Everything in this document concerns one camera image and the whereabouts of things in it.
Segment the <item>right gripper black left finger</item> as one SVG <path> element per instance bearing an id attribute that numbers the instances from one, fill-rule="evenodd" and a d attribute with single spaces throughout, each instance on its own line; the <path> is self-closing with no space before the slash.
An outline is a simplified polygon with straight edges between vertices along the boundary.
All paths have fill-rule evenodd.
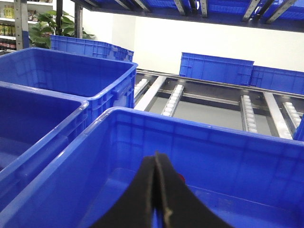
<path id="1" fill-rule="evenodd" d="M 155 156 L 145 156 L 125 192 L 93 228 L 150 228 L 154 211 Z"/>

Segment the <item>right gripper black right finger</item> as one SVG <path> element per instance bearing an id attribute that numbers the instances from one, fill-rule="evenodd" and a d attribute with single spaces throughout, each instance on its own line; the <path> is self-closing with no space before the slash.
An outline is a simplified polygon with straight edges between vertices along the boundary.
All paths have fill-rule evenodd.
<path id="1" fill-rule="evenodd" d="M 230 228 L 188 188 L 169 157 L 155 153 L 155 193 L 163 228 Z"/>

